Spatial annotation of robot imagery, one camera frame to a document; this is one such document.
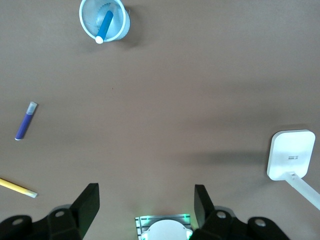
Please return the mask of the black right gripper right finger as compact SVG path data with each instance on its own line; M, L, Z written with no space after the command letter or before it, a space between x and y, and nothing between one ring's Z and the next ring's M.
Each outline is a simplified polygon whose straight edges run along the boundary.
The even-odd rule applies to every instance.
M234 216L223 207L216 208L202 184L194 186L194 213L198 228L193 232L193 240L235 240L232 233Z

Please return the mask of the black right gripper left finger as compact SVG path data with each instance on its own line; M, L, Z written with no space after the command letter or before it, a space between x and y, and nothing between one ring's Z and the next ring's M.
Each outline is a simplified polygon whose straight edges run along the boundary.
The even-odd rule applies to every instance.
M100 208L98 183L90 183L69 207L60 207L48 217L50 240L82 240Z

